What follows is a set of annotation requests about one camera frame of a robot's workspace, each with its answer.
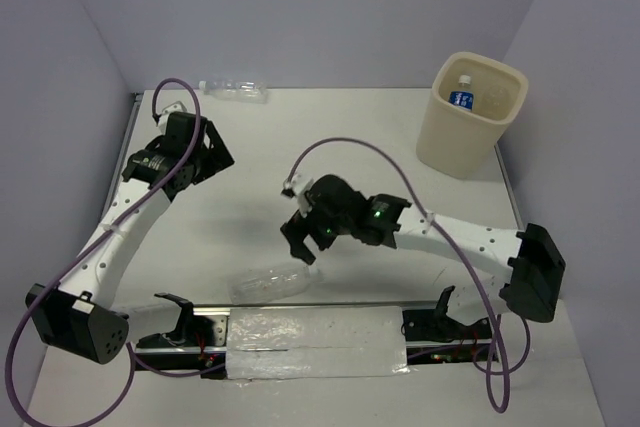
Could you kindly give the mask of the large clear front bottle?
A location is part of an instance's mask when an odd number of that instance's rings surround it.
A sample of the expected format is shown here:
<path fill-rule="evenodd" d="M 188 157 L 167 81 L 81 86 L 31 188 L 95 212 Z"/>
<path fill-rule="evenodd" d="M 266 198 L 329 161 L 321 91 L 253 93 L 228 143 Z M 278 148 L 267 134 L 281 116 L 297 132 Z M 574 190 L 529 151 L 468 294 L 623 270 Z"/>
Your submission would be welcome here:
<path fill-rule="evenodd" d="M 232 304 L 263 305 L 301 294 L 323 277 L 315 266 L 287 263 L 235 274 L 227 287 Z"/>

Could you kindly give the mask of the blue label Pocari bottle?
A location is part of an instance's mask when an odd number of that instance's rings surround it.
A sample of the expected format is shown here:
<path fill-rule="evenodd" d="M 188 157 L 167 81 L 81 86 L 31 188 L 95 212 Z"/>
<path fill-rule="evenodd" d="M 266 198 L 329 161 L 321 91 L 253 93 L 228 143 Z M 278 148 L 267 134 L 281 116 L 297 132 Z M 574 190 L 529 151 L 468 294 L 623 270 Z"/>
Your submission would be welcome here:
<path fill-rule="evenodd" d="M 449 94 L 448 102 L 467 111 L 473 110 L 474 94 L 472 93 L 472 77 L 463 74 L 459 77 L 457 86 Z"/>

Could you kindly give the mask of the clear ribbed plastic bottle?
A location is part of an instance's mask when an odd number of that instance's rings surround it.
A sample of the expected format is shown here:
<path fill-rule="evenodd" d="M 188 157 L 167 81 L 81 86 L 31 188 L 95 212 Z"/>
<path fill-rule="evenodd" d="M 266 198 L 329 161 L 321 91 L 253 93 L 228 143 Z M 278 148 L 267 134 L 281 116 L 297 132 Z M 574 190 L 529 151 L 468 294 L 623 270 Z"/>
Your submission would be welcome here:
<path fill-rule="evenodd" d="M 486 115 L 501 117 L 509 108 L 510 92 L 501 85 L 488 87 L 482 96 L 482 107 Z"/>

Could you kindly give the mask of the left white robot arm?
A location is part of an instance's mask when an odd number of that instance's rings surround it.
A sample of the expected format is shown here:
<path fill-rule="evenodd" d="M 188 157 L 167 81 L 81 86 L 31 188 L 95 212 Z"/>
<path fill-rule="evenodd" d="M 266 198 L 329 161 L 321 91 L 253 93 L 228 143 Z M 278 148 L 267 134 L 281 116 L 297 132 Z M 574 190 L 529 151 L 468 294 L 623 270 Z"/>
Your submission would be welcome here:
<path fill-rule="evenodd" d="M 128 158 L 111 207 L 87 243 L 92 252 L 35 306 L 32 320 L 45 344 L 106 364 L 128 342 L 162 335 L 180 346 L 194 337 L 193 304 L 184 298 L 160 293 L 153 303 L 114 304 L 127 267 L 176 196 L 234 163 L 206 118 L 173 111 L 162 115 L 160 131 Z"/>

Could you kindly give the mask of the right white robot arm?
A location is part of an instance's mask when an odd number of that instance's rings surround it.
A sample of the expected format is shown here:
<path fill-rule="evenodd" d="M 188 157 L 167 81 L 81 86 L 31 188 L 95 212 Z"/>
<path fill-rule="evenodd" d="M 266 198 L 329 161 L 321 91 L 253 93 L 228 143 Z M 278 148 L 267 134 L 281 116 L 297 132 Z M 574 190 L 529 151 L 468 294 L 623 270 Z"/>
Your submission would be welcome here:
<path fill-rule="evenodd" d="M 349 236 L 369 246 L 458 260 L 474 274 L 487 274 L 474 287 L 443 291 L 434 323 L 444 337 L 458 337 L 489 314 L 513 313 L 536 323 L 555 318 L 566 262 L 542 226 L 482 226 L 389 194 L 365 197 L 335 175 L 313 180 L 296 174 L 284 182 L 282 194 L 295 200 L 297 209 L 281 232 L 291 256 L 307 265 L 316 260 L 307 239 L 324 251 Z"/>

